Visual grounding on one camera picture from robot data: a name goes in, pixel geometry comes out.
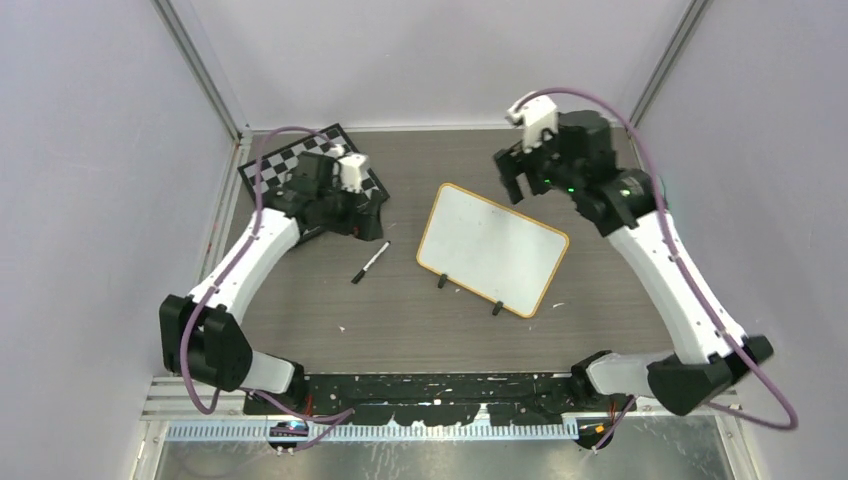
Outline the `yellow framed whiteboard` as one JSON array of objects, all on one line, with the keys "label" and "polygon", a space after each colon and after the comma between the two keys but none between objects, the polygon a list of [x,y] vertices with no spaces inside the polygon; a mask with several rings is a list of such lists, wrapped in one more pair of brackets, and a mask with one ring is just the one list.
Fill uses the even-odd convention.
[{"label": "yellow framed whiteboard", "polygon": [[570,246],[568,235],[453,183],[436,193],[416,261],[521,318],[533,317]]}]

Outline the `white whiteboard marker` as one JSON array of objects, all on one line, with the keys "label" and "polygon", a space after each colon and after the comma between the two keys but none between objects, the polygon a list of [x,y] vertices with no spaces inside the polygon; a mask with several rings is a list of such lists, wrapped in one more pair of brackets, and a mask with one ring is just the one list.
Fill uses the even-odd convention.
[{"label": "white whiteboard marker", "polygon": [[391,246],[391,241],[385,241],[380,248],[366,261],[366,263],[360,268],[360,270],[354,275],[351,279],[351,283],[356,285],[358,284],[368,273],[371,267],[376,263],[376,261],[388,250]]}]

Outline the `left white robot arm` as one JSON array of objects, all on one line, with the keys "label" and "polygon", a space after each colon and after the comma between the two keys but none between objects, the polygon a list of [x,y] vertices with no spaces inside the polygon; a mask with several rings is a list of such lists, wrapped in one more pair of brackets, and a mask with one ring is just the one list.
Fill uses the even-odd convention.
[{"label": "left white robot arm", "polygon": [[188,294],[162,302],[166,368],[222,391],[264,390],[280,412],[298,412],[307,398],[305,385],[295,380],[298,367],[251,346],[241,329],[247,307],[305,232],[382,238],[384,200],[367,155],[299,154],[284,182],[264,192],[260,209],[213,271]]}]

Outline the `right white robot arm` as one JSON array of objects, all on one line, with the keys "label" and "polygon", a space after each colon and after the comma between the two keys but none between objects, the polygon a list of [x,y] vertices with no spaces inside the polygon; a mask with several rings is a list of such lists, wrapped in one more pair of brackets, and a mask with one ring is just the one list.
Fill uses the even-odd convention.
[{"label": "right white robot arm", "polygon": [[530,191],[566,193],[581,217],[590,221],[633,269],[671,337],[670,353],[620,355],[600,351],[573,366],[571,397],[584,410],[596,410],[613,394],[656,399],[666,410],[685,416],[735,386],[752,364],[774,354],[764,335],[749,335],[718,304],[716,326],[701,305],[715,297],[696,268],[689,274],[694,293],[678,268],[688,257],[678,235],[661,213],[649,175],[617,164],[612,128],[592,110],[559,113],[543,139],[530,148],[522,142],[493,156],[511,203],[523,200],[518,184],[525,176]]}]

